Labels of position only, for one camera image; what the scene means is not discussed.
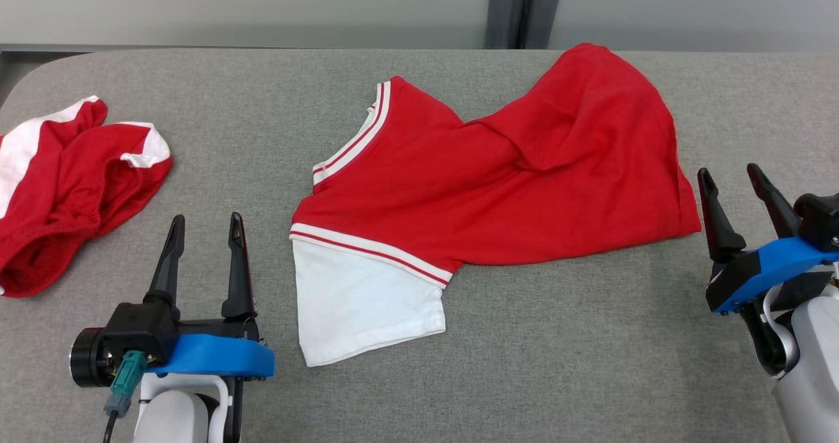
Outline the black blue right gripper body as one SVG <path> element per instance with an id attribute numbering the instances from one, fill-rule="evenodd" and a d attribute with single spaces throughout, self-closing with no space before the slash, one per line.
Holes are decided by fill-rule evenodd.
<path id="1" fill-rule="evenodd" d="M 780 238 L 725 264 L 708 282 L 705 299 L 714 314 L 736 313 L 770 288 L 837 259 L 834 244 L 821 251 L 800 237 Z"/>

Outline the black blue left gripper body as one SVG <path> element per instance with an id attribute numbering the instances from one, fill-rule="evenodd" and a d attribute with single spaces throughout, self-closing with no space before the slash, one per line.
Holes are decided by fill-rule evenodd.
<path id="1" fill-rule="evenodd" d="M 179 337 L 165 365 L 151 374 L 191 374 L 265 380 L 275 377 L 275 352 L 261 338 L 255 318 L 190 320 L 178 324 Z"/>

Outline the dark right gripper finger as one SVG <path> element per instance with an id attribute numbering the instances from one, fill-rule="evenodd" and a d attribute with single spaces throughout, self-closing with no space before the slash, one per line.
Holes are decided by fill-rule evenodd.
<path id="1" fill-rule="evenodd" d="M 715 180 L 707 168 L 698 170 L 697 181 L 709 257 L 714 263 L 728 263 L 743 253 L 746 240 L 732 228 L 719 202 Z"/>
<path id="2" fill-rule="evenodd" d="M 782 192 L 776 189 L 757 163 L 747 165 L 747 175 L 749 175 L 753 192 L 764 202 L 777 237 L 797 236 L 801 222 L 800 216 L 797 216 Z"/>

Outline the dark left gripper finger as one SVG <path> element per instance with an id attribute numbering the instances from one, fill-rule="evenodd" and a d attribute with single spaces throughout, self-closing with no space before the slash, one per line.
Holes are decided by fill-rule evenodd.
<path id="1" fill-rule="evenodd" d="M 222 303 L 221 314 L 226 320 L 246 320 L 258 317 L 254 300 L 254 288 L 248 258 L 248 243 L 244 231 L 243 217 L 237 211 L 231 213 L 228 247 L 231 252 L 227 299 Z"/>
<path id="2" fill-rule="evenodd" d="M 184 250 L 185 216 L 176 215 L 168 229 L 149 290 L 144 294 L 144 303 L 162 302 L 170 308 L 176 306 L 179 261 Z"/>

